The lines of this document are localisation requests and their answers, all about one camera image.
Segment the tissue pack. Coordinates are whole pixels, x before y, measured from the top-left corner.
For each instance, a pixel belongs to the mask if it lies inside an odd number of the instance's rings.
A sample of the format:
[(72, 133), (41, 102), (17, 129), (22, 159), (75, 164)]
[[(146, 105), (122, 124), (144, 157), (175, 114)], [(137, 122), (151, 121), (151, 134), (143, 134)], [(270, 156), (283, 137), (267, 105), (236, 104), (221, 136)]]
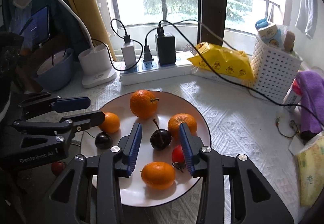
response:
[(323, 136), (297, 155), (300, 179), (300, 205), (312, 206), (323, 189)]

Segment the monitor screen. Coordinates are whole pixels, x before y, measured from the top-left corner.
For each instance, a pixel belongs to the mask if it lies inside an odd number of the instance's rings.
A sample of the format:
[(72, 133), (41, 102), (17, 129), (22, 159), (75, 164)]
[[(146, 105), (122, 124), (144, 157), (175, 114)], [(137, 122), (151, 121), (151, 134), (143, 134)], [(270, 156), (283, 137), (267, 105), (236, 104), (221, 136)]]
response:
[(31, 5), (25, 9), (16, 8), (9, 25), (9, 31), (24, 37), (22, 48), (33, 50), (49, 39), (49, 8), (44, 6), (31, 12)]

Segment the white perforated basket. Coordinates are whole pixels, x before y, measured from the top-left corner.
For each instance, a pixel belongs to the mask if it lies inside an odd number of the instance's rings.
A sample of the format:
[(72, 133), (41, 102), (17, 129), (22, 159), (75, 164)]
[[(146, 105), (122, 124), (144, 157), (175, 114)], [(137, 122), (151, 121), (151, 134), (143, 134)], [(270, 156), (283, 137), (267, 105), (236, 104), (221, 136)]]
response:
[(254, 80), (251, 87), (266, 97), (282, 103), (302, 59), (281, 49), (268, 46), (260, 37), (256, 37), (254, 52), (250, 61)]

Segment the blue bowl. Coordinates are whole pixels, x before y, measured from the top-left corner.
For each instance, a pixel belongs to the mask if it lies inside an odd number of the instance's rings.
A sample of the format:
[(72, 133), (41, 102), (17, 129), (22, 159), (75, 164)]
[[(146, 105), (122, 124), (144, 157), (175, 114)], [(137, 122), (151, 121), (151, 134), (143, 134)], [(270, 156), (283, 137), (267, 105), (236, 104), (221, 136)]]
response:
[(37, 75), (35, 70), (32, 73), (32, 79), (36, 81), (43, 89), (47, 91), (58, 91), (65, 87), (74, 75), (73, 50), (66, 49), (67, 58), (46, 71), (44, 74)]

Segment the large orange with stem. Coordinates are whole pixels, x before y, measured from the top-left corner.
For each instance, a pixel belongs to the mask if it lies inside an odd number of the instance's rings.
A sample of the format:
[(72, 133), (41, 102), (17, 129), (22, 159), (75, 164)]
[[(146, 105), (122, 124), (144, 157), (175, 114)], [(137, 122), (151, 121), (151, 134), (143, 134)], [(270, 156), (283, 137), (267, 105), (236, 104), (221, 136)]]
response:
[(138, 90), (130, 97), (130, 110), (136, 117), (146, 120), (155, 114), (158, 103), (159, 98), (153, 92)]

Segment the black plug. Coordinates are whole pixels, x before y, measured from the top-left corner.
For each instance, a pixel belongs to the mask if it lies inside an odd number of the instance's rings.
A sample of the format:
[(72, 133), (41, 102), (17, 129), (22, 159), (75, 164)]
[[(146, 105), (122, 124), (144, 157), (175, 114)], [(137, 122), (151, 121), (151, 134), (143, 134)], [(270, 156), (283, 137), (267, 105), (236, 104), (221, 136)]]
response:
[(144, 55), (143, 55), (143, 62), (148, 63), (153, 61), (152, 54), (150, 52), (150, 47), (148, 45), (144, 46)]

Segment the black charger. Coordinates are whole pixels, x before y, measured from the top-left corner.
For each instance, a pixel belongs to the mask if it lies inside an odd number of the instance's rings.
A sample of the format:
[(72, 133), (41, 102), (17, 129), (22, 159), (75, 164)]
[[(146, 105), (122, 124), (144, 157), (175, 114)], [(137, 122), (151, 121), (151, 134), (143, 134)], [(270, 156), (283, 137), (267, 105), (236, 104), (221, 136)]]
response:
[(175, 37), (171, 33), (155, 34), (155, 45), (160, 66), (174, 65), (176, 62)]

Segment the pink inner bowl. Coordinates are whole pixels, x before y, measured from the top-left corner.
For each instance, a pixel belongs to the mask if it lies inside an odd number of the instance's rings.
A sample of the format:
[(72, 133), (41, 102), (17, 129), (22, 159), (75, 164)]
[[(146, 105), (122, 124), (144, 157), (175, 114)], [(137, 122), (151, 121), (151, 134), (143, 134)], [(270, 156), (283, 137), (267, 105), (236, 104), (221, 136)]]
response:
[(52, 55), (47, 60), (45, 60), (40, 67), (38, 68), (36, 74), (41, 75), (44, 74), (46, 71), (60, 63), (62, 60), (67, 58), (67, 51), (61, 50), (60, 52)]

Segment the yellow curtain left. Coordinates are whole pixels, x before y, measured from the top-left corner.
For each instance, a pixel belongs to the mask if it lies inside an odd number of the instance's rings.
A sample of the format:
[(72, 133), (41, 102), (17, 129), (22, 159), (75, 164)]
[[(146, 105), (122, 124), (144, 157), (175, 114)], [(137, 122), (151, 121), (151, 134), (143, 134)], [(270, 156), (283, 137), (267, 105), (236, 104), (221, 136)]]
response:
[(96, 0), (68, 0), (72, 10), (79, 16), (87, 27), (93, 39), (100, 40), (108, 45), (113, 61), (117, 61), (110, 42), (110, 33), (106, 30), (104, 21)]

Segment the small orange mandarin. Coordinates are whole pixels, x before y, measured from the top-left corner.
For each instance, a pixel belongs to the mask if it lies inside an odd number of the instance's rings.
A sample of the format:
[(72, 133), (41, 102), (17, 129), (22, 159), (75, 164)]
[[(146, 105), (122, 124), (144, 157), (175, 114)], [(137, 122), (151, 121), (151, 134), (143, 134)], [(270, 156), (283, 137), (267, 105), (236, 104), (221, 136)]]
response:
[(101, 123), (99, 129), (107, 134), (116, 133), (120, 128), (120, 119), (119, 117), (110, 112), (105, 112), (104, 122)]

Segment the white textured tablecloth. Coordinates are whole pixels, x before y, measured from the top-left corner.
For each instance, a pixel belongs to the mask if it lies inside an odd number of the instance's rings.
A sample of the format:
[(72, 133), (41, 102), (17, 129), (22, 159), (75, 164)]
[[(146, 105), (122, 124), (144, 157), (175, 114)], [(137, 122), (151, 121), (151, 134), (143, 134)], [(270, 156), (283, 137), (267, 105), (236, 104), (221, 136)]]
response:
[[(211, 132), (211, 145), (220, 154), (236, 156), (245, 153), (279, 194), (295, 223), (308, 208), (300, 207), (299, 179), (295, 157), (288, 150), (291, 139), (281, 136), (275, 119), (281, 108), (255, 98), (246, 89), (214, 82), (195, 75), (173, 77), (130, 86), (122, 86), (119, 76), (112, 82), (85, 89), (82, 71), (76, 72), (67, 87), (54, 92), (61, 97), (88, 96), (90, 110), (138, 89), (170, 92), (192, 103), (203, 115)], [(26, 173), (29, 213), (55, 180), (50, 165)], [(201, 181), (183, 197), (153, 208), (124, 206), (125, 223), (195, 223), (198, 213)]]

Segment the red cherry tomato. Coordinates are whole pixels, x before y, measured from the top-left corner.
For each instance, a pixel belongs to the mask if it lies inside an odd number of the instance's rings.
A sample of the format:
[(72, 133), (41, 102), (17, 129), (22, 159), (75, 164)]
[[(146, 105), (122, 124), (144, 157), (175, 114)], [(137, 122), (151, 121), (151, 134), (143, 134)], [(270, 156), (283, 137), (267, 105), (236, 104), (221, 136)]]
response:
[(186, 163), (184, 160), (182, 146), (180, 144), (173, 149), (173, 152), (171, 154), (171, 161), (175, 169), (184, 172)]
[(54, 176), (59, 176), (62, 173), (62, 171), (66, 168), (66, 163), (62, 161), (56, 161), (51, 163), (50, 168)]

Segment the white plate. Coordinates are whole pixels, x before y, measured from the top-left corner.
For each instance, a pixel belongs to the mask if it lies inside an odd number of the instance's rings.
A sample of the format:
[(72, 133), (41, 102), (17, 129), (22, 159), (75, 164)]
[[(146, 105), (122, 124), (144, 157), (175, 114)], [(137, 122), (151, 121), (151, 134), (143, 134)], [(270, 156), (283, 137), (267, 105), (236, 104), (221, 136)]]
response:
[(120, 129), (112, 135), (113, 144), (118, 144), (121, 137), (128, 135), (135, 122), (142, 124), (142, 140), (134, 172), (131, 177), (119, 180), (121, 202), (127, 206), (151, 207), (166, 204), (181, 197), (198, 183), (198, 178), (192, 178), (188, 171), (180, 172), (178, 170), (175, 171), (173, 185), (163, 191), (149, 188), (142, 181), (141, 171), (146, 164), (153, 161), (171, 163), (171, 153), (177, 143), (172, 141), (165, 150), (156, 151), (151, 146), (149, 139), (158, 127), (166, 129), (167, 123), (172, 116), (178, 113), (192, 115), (198, 125), (196, 135), (201, 138), (206, 146), (211, 145), (207, 122), (193, 104), (171, 93), (155, 91), (154, 94), (160, 99), (154, 115), (157, 124), (154, 124), (152, 119), (140, 120), (134, 116), (129, 106), (130, 93), (112, 99), (104, 103), (100, 108), (101, 111), (114, 113), (120, 118)]

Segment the white charger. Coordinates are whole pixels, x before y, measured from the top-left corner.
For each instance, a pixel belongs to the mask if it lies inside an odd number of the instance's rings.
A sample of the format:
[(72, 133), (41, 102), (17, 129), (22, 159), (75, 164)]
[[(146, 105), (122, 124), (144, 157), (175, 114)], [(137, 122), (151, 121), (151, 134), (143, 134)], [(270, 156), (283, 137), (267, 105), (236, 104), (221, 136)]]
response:
[(124, 43), (121, 47), (121, 52), (123, 54), (126, 69), (134, 67), (136, 65), (137, 59), (134, 51), (133, 41), (129, 43)]

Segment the dark cherry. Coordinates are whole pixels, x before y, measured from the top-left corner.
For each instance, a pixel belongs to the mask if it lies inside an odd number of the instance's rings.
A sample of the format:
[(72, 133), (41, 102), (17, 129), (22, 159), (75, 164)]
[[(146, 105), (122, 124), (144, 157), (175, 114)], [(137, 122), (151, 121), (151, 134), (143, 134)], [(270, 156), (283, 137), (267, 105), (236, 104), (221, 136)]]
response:
[(151, 135), (150, 144), (154, 150), (161, 151), (169, 146), (172, 140), (172, 136), (168, 130), (160, 129), (156, 118), (153, 118), (153, 122), (156, 125), (157, 130), (155, 130)]
[(85, 131), (90, 137), (95, 139), (95, 146), (97, 149), (106, 150), (112, 147), (113, 140), (112, 138), (106, 134), (105, 132), (100, 132), (96, 136), (91, 135), (88, 131)]

